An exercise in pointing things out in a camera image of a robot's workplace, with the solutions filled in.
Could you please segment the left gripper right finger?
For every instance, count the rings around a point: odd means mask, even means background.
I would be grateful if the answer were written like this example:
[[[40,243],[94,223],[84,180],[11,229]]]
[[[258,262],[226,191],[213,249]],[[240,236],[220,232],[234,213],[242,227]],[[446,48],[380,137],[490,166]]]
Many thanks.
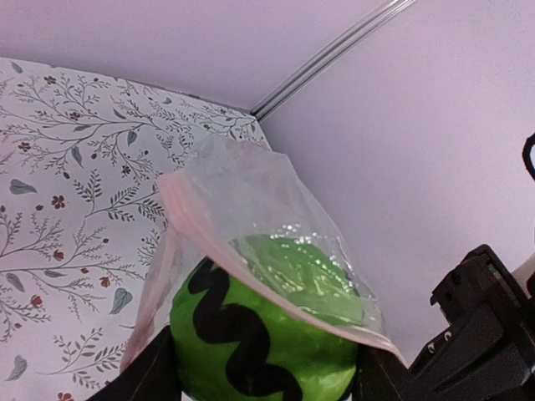
[[[353,400],[424,401],[435,395],[425,389],[392,353],[361,347],[353,381]]]

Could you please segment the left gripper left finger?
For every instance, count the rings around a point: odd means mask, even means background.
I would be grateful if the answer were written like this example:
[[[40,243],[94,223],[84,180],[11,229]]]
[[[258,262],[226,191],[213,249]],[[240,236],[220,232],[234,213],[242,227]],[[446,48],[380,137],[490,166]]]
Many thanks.
[[[135,361],[89,401],[180,401],[181,381],[170,326],[165,326]]]

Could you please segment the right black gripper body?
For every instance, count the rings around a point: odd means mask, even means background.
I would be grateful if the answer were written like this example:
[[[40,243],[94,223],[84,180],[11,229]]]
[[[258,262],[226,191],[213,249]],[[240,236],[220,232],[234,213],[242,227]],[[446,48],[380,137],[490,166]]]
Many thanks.
[[[410,366],[442,400],[534,398],[534,301],[488,245],[438,284],[431,304],[449,323]]]

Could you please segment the green toy watermelon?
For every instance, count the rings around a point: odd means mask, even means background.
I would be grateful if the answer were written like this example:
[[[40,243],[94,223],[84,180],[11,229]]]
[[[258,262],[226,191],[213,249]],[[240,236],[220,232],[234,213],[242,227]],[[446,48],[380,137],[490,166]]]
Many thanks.
[[[248,236],[253,274],[315,317],[359,325],[363,305],[344,269],[312,244]],[[345,400],[358,346],[291,317],[202,259],[176,293],[171,336],[184,392],[195,400]]]

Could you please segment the clear zip top bag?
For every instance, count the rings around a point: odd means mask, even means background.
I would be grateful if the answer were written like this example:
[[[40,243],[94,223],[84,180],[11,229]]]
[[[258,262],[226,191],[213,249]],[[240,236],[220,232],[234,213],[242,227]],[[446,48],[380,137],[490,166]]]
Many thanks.
[[[174,294],[203,258],[291,317],[401,358],[339,228],[286,155],[210,136],[156,185],[167,227],[148,269],[124,365],[154,337]]]

